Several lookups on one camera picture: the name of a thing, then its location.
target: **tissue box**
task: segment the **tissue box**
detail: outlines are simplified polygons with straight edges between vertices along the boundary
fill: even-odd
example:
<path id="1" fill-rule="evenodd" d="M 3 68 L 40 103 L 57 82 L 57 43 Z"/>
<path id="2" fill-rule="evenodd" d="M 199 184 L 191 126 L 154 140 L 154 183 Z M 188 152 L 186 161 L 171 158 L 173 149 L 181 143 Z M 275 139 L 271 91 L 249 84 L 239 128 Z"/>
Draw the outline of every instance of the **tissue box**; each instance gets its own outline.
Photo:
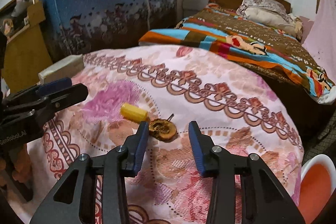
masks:
<path id="1" fill-rule="evenodd" d="M 41 71 L 38 76 L 41 84 L 46 84 L 64 77 L 71 78 L 83 69 L 83 55 L 70 55 Z"/>

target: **pink floral bedspread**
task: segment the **pink floral bedspread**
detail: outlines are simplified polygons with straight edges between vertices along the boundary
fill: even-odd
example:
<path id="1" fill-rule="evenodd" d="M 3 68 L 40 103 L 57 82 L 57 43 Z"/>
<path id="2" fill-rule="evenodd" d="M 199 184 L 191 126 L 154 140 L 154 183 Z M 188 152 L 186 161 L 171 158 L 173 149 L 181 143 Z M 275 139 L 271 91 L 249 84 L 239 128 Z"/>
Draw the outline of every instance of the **pink floral bedspread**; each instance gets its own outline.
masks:
<path id="1" fill-rule="evenodd" d="M 73 84 L 88 87 L 86 101 L 59 112 L 45 126 L 42 140 L 28 144 L 34 199 L 19 204 L 11 195 L 12 206 L 26 223 L 79 154 L 105 154 L 136 132 L 138 125 L 119 113 L 124 102 L 148 110 L 151 118 L 174 113 L 178 130 L 171 143 L 150 137 L 141 171 L 126 179 L 131 223 L 205 223 L 212 180 L 201 178 L 195 167 L 188 138 L 192 120 L 231 153 L 261 155 L 298 203 L 301 140 L 285 107 L 260 76 L 212 52 L 171 45 L 102 50 L 87 54 L 84 61 L 85 69 Z M 236 206 L 239 223 L 239 197 Z M 101 178 L 96 223 L 101 223 Z"/>

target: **colorful blanket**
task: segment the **colorful blanket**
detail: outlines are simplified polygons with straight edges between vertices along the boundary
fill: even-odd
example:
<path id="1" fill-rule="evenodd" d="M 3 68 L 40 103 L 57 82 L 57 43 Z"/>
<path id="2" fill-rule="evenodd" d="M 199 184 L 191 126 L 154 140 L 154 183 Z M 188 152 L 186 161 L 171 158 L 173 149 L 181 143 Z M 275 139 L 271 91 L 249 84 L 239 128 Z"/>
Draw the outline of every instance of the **colorful blanket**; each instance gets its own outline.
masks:
<path id="1" fill-rule="evenodd" d="M 214 3 L 175 29 L 147 32 L 140 39 L 144 42 L 203 48 L 260 74 L 302 85 L 319 104 L 336 99 L 335 84 L 294 37 Z"/>
<path id="2" fill-rule="evenodd" d="M 20 204 L 10 193 L 25 223 L 78 155 L 105 154 L 136 132 L 138 124 L 120 115 L 124 102 L 147 110 L 152 119 L 174 113 L 178 131 L 169 143 L 150 137 L 141 171 L 126 179 L 131 223 L 206 222 L 212 179 L 197 172 L 188 137 L 192 120 L 231 153 L 260 155 L 298 204 L 302 143 L 286 108 L 259 75 L 212 52 L 172 45 L 102 50 L 85 55 L 84 63 L 72 81 L 88 87 L 87 99 L 57 113 L 42 140 L 28 144 L 34 198 Z M 98 177 L 96 224 L 101 183 Z M 241 205 L 238 195 L 236 223 Z"/>

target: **pink curtain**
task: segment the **pink curtain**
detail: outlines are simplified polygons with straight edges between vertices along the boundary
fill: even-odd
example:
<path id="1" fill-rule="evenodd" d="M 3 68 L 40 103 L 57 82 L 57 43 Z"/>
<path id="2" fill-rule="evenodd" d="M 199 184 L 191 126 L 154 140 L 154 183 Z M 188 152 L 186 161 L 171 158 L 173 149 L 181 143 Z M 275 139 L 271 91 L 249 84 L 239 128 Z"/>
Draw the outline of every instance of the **pink curtain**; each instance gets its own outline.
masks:
<path id="1" fill-rule="evenodd" d="M 302 46 L 336 81 L 336 0 L 320 0 L 315 22 Z"/>

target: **white box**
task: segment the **white box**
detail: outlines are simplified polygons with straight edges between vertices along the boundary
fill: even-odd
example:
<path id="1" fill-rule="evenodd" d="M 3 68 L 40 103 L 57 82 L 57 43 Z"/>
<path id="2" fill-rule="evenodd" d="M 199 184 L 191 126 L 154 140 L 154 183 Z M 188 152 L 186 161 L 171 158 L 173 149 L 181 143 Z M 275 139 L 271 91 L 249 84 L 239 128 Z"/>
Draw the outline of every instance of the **white box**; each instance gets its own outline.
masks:
<path id="1" fill-rule="evenodd" d="M 196 10 L 201 11 L 206 5 L 208 5 L 209 0 L 183 0 L 182 8 L 183 10 Z"/>
<path id="2" fill-rule="evenodd" d="M 83 55 L 69 55 L 68 57 L 41 71 L 38 76 L 41 84 L 46 84 L 64 77 L 71 78 L 83 69 Z"/>

